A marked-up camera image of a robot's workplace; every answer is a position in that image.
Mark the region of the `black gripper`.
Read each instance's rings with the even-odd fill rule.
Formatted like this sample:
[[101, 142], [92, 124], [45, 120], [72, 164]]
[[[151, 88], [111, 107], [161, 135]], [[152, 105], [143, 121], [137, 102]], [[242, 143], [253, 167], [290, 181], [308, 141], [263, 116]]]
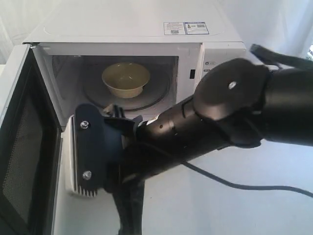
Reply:
[[103, 116], [103, 156], [105, 157], [141, 157], [142, 147], [137, 140], [138, 128], [143, 123], [143, 116], [127, 118], [124, 109], [109, 105]]

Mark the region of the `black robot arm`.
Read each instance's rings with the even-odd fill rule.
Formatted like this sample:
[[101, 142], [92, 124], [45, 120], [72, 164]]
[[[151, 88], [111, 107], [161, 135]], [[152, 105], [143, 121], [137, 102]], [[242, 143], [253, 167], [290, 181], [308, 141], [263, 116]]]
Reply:
[[214, 150], [255, 148], [262, 140], [312, 145], [312, 70], [225, 62], [201, 79], [193, 95], [137, 126], [108, 170], [126, 184]]

